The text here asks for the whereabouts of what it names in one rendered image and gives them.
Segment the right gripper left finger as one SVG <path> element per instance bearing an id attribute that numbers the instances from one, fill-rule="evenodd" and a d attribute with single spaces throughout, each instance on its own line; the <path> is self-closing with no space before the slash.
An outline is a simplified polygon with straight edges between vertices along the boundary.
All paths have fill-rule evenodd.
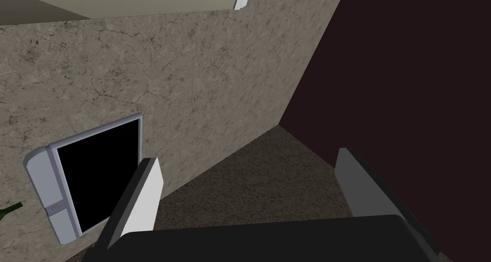
<path id="1" fill-rule="evenodd" d="M 127 233 L 152 231 L 163 190 L 158 158 L 144 158 L 128 183 L 95 245 L 107 250 Z"/>

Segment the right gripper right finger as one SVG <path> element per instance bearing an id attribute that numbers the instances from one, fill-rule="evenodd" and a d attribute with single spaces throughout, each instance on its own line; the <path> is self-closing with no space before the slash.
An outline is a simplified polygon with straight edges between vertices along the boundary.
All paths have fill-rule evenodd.
<path id="1" fill-rule="evenodd" d="M 352 216 L 397 215 L 427 254 L 441 254 L 426 228 L 353 148 L 339 149 L 334 172 Z"/>

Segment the grey microwave with black door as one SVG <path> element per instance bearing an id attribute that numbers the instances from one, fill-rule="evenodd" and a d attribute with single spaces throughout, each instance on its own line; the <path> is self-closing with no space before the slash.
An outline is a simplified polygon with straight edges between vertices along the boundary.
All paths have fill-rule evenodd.
<path id="1" fill-rule="evenodd" d="M 23 166 L 60 244 L 105 222 L 142 159 L 141 113 L 30 151 Z"/>

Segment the dark green bottle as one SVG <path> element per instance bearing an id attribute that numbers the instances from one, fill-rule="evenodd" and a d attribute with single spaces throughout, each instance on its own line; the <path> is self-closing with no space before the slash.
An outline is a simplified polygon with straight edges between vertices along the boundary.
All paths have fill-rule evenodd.
<path id="1" fill-rule="evenodd" d="M 4 209 L 0 209 L 0 221 L 9 213 L 12 213 L 13 211 L 23 207 L 23 204 L 21 202 L 15 203 L 13 205 L 10 205 Z"/>

